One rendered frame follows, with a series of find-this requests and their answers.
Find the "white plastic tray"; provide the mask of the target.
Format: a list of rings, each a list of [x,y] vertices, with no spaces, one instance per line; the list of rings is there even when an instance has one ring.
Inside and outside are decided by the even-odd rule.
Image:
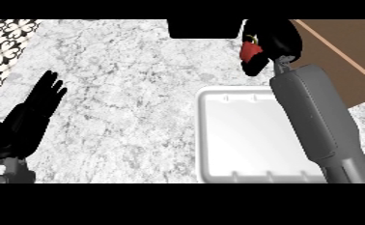
[[[202,183],[325,182],[268,87],[197,90],[195,171]]]

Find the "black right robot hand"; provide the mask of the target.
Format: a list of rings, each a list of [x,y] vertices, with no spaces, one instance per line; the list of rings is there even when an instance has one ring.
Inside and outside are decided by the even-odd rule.
[[[248,76],[257,76],[268,61],[292,63],[301,57],[302,40],[296,28],[288,19],[257,19],[245,21],[242,42],[254,36],[262,52],[240,67]]]

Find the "brown cardboard box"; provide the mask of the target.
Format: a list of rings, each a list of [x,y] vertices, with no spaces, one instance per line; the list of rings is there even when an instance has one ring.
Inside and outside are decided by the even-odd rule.
[[[299,19],[292,24],[302,38],[292,67],[317,65],[353,107],[365,102],[365,19]]]

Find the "black rectangular appliance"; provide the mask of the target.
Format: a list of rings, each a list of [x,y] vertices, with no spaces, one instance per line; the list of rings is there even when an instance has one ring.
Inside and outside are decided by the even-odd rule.
[[[168,19],[168,33],[172,39],[234,39],[240,19]]]

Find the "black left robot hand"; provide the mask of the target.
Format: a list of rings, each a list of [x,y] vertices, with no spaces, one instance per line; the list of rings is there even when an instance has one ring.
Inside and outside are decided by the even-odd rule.
[[[28,97],[0,123],[0,159],[25,159],[36,150],[50,118],[60,104],[66,88],[59,75],[47,70]]]

